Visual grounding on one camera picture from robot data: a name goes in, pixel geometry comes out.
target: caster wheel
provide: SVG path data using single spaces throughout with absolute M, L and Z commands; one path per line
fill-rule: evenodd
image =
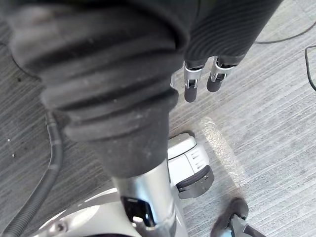
M 216 92 L 221 87 L 221 84 L 221 80 L 216 79 L 215 82 L 212 82 L 211 78 L 209 78 L 206 87 L 209 92 Z
M 217 219 L 211 232 L 211 237 L 221 237 L 230 224 L 232 216 L 235 214 L 245 220 L 248 216 L 249 208 L 242 198 L 234 198 L 225 212 Z
M 191 103 L 197 98 L 197 88 L 190 86 L 189 89 L 184 88 L 184 98 L 187 102 Z

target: black hose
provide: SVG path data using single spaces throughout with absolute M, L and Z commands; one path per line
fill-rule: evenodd
M 1 237 L 19 237 L 23 233 L 47 198 L 61 169 L 64 158 L 61 135 L 53 114 L 47 113 L 45 119 L 51 152 L 47 171 L 21 210 L 7 225 Z

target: black cable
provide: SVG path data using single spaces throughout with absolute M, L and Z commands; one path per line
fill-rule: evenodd
M 46 114 L 45 120 L 50 142 L 50 162 L 47 171 L 21 210 L 0 235 L 1 237 L 20 237 L 47 198 L 61 170 L 64 159 L 61 134 L 52 112 Z
M 28 75 L 29 77 L 32 77 L 32 78 L 34 78 L 34 79 L 39 79 L 37 76 L 34 76 L 34 75 L 32 75 L 32 74 L 26 72 L 24 69 L 22 69 L 22 68 L 20 67 L 20 65 L 15 61 L 15 59 L 14 59 L 14 57 L 13 57 L 13 55 L 12 55 L 12 53 L 11 53 L 9 47 L 8 47 L 8 45 L 7 45 L 5 42 L 1 42 L 1 41 L 0 41 L 0 46 L 4 46 L 4 47 L 7 48 L 7 50 L 9 50 L 10 56 L 11 56 L 11 58 L 12 58 L 12 61 L 14 62 L 14 64 L 17 66 L 18 69 L 20 69 L 24 74 Z
M 299 33 L 299 34 L 297 34 L 297 35 L 288 37 L 288 38 L 278 39 L 278 40 L 273 40 L 273 41 L 255 41 L 254 43 L 255 43 L 255 44 L 271 44 L 271 43 L 279 43 L 279 42 L 291 40 L 291 39 L 293 39 L 293 38 L 302 36 L 303 34 L 307 33 L 307 32 L 310 31 L 315 25 L 316 25 L 316 22 L 314 22 L 311 26 L 309 26 L 309 27 L 308 27 L 306 30 L 304 30 L 303 32 L 301 32 L 301 33 Z M 307 56 L 307 51 L 308 51 L 308 49 L 309 49 L 309 48 L 315 48 L 315 47 L 316 47 L 316 45 L 311 45 L 311 46 L 306 47 L 304 54 L 305 54 L 307 78 L 308 78 L 308 81 L 309 81 L 311 87 L 316 91 L 316 86 L 314 85 L 314 83 L 313 83 L 313 81 L 312 81 L 312 77 L 311 77 L 311 73 L 310 73 L 310 64 L 309 64 L 308 56 Z
M 308 55 L 307 55 L 307 51 L 309 48 L 316 48 L 316 45 L 311 45 L 311 46 L 308 46 L 305 48 L 305 62 L 306 62 L 306 72 L 307 72 L 307 78 L 308 78 L 308 81 L 310 82 L 311 84 L 311 87 L 316 91 L 316 86 L 314 85 L 313 81 L 312 81 L 312 77 L 311 77 L 311 73 L 310 73 L 310 64 L 309 64 L 309 61 L 308 61 Z
M 255 44 L 271 44 L 271 43 L 280 43 L 280 42 L 283 42 L 283 41 L 291 40 L 291 39 L 293 39 L 293 38 L 302 36 L 303 34 L 307 33 L 307 32 L 310 31 L 315 25 L 316 25 L 316 22 L 314 22 L 311 26 L 309 26 L 309 27 L 308 27 L 306 30 L 304 30 L 303 32 L 301 32 L 301 33 L 299 33 L 299 34 L 297 34 L 297 35 L 288 37 L 288 38 L 278 39 L 278 40 L 272 40 L 272 41 L 255 41 L 254 43 L 255 43 Z

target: metal bracket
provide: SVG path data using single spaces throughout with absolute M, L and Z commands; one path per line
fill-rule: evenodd
M 174 237 L 176 233 L 175 212 L 172 214 L 171 218 L 154 227 L 146 226 L 142 218 L 134 216 L 132 226 L 143 237 Z
M 218 65 L 218 57 L 215 57 L 213 61 L 213 66 L 211 69 L 211 81 L 215 82 L 217 79 L 220 79 L 220 80 L 225 79 L 227 75 L 232 72 L 234 67 L 235 66 L 230 66 L 227 68 L 220 67 Z
M 184 66 L 184 85 L 186 89 L 189 89 L 190 86 L 194 86 L 194 88 L 198 87 L 198 81 L 201 78 L 203 68 L 198 69 L 188 69 Z

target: gray carpet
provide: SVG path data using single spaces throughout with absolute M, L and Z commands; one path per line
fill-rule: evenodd
M 316 20 L 314 0 L 285 0 L 258 40 L 301 32 Z M 10 32 L 1 23 L 0 39 Z M 253 45 L 217 93 L 206 90 L 211 61 L 197 100 L 180 97 L 170 116 L 170 135 L 192 130 L 206 148 L 215 182 L 203 196 L 183 202 L 191 237 L 209 236 L 232 197 L 243 196 L 249 222 L 269 237 L 316 236 L 316 92 L 309 86 L 304 48 L 316 28 L 291 41 Z M 49 141 L 39 81 L 19 71 L 0 46 L 0 230 L 23 205 L 49 160 Z M 309 53 L 316 79 L 316 50 Z M 61 124 L 66 119 L 59 117 Z M 47 218 L 100 187 L 111 187 L 96 156 L 65 138 L 66 158 L 58 182 L 26 234 Z

